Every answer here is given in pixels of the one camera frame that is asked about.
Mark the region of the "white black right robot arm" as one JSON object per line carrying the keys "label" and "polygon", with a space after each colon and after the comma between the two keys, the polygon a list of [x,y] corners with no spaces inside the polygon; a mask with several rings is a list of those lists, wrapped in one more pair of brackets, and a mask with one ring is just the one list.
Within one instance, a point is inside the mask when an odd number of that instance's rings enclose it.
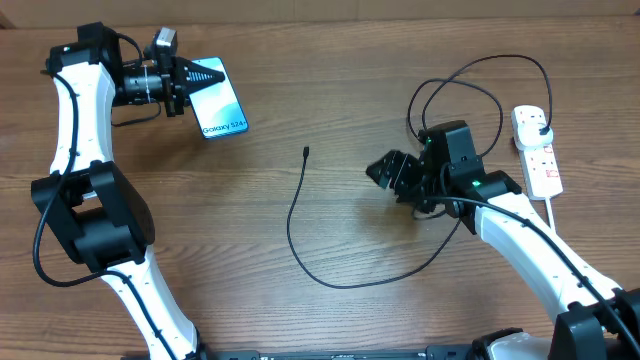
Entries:
{"label": "white black right robot arm", "polygon": [[639,293],[626,291],[573,251],[505,172],[488,173],[463,121],[422,130],[419,156],[391,150],[367,175],[398,202],[437,205],[502,255],[543,304],[554,330],[508,328],[472,342],[470,359],[636,359]]}

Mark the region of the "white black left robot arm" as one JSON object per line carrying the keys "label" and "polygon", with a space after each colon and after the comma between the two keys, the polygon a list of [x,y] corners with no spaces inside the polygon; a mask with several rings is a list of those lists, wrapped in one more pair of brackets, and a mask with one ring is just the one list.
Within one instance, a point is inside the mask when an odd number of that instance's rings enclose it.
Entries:
{"label": "white black left robot arm", "polygon": [[191,94],[225,75],[178,56],[170,28],[129,61],[120,47],[125,35],[101,22],[78,27],[77,36],[51,48],[43,71],[56,86],[59,118],[49,174],[31,184],[41,214],[35,271],[59,288],[105,282],[141,332],[147,358],[211,359],[159,269],[150,209],[114,162],[112,111],[155,103],[170,117],[181,115]]}

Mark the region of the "Samsung Galaxy smartphone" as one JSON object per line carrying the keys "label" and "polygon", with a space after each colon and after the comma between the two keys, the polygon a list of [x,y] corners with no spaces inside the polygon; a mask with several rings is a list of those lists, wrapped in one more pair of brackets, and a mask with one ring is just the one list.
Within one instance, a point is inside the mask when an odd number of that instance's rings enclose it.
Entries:
{"label": "Samsung Galaxy smartphone", "polygon": [[205,139],[247,132],[249,122],[239,103],[231,79],[219,57],[196,59],[195,63],[222,72],[226,79],[190,95],[192,109]]}

